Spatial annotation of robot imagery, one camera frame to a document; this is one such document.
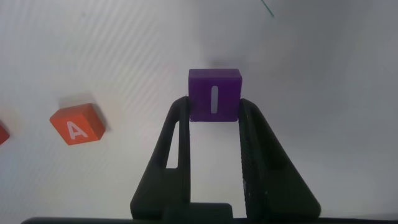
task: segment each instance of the alphabet block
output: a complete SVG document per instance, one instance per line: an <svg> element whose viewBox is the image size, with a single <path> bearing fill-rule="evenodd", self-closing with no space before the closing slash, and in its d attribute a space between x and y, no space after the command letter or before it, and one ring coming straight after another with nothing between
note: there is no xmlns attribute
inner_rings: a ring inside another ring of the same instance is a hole
<svg viewBox="0 0 398 224"><path fill-rule="evenodd" d="M3 144L10 137L8 132L0 126L0 145Z"/></svg>
<svg viewBox="0 0 398 224"><path fill-rule="evenodd" d="M100 140L105 132L90 103L59 109L50 122L69 146Z"/></svg>
<svg viewBox="0 0 398 224"><path fill-rule="evenodd" d="M238 69L190 69L190 120L237 121L241 89Z"/></svg>

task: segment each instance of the black plastic arm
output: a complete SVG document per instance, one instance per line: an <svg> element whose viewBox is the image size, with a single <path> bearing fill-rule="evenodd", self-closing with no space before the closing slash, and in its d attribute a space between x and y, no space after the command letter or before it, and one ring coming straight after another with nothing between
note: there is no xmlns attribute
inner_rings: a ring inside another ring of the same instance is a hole
<svg viewBox="0 0 398 224"><path fill-rule="evenodd" d="M175 123L180 121L178 167L166 169ZM167 114L155 150L134 194L130 209L133 219L160 220L167 206L190 203L189 103L176 100Z"/></svg>
<svg viewBox="0 0 398 224"><path fill-rule="evenodd" d="M239 105L239 132L246 202L252 222L307 222L321 208L283 150L259 108Z"/></svg>

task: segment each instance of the white letter a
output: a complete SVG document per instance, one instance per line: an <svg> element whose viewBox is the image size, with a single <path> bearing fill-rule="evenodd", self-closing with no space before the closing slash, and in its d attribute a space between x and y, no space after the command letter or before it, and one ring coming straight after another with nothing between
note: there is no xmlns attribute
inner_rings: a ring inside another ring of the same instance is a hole
<svg viewBox="0 0 398 224"><path fill-rule="evenodd" d="M67 126L71 139L75 140L75 137L78 135L82 135L87 138L87 134L84 131L82 131L77 125L75 125L75 123L68 121Z"/></svg>

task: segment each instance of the green thread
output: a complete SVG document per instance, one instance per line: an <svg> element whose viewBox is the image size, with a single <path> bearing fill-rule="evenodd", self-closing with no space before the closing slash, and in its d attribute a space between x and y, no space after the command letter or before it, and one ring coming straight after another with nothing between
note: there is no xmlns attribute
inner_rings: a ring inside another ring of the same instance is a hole
<svg viewBox="0 0 398 224"><path fill-rule="evenodd" d="M265 7L268 9L269 14L271 14L271 16L273 18L275 18L274 14L271 12L271 10L268 8L267 4L264 2L264 0L261 0L261 2L265 5Z"/></svg>

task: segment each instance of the red block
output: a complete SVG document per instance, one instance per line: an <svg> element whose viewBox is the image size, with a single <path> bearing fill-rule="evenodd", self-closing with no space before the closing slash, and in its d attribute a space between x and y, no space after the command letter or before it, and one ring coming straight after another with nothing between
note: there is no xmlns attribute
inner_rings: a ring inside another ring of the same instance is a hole
<svg viewBox="0 0 398 224"><path fill-rule="evenodd" d="M10 135L7 133L7 131L0 126L0 145L3 144Z"/></svg>
<svg viewBox="0 0 398 224"><path fill-rule="evenodd" d="M68 145L100 140L105 132L90 103L59 109L50 122Z"/></svg>

